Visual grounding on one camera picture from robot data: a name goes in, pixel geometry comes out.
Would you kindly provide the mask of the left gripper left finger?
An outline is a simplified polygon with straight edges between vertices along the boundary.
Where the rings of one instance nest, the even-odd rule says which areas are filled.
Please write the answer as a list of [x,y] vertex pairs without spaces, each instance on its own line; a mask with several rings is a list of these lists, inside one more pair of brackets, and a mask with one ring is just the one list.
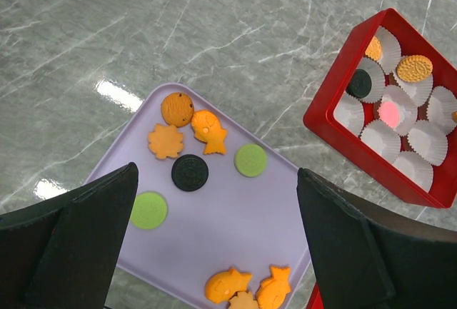
[[128,163],[1,215],[2,308],[102,308],[139,183]]

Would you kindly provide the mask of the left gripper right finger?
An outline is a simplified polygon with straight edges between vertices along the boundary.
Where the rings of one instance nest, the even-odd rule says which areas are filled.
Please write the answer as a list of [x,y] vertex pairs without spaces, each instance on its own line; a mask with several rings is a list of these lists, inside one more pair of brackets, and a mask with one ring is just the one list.
[[455,308],[456,232],[298,170],[297,196],[325,308]]

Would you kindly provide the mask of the pink sandwich cookie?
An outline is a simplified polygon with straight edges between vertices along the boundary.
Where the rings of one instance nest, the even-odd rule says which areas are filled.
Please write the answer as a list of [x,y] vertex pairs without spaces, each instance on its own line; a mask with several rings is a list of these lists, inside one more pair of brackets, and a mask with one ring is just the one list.
[[385,101],[378,107],[379,118],[390,128],[395,129],[400,121],[397,105],[392,101]]

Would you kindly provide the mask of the orange round cookie hidden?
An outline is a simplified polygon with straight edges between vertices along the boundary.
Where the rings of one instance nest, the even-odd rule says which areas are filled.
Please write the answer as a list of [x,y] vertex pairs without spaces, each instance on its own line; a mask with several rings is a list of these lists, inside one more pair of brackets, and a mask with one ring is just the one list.
[[418,83],[428,78],[433,72],[432,61],[422,55],[411,55],[403,58],[396,67],[400,80]]

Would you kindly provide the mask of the orange round sandwich cookie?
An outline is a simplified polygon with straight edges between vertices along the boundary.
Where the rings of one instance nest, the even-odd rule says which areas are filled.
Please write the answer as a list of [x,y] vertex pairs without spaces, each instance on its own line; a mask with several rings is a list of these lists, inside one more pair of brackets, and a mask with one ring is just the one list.
[[379,61],[382,57],[383,50],[380,40],[374,36],[369,42],[364,55],[374,61]]

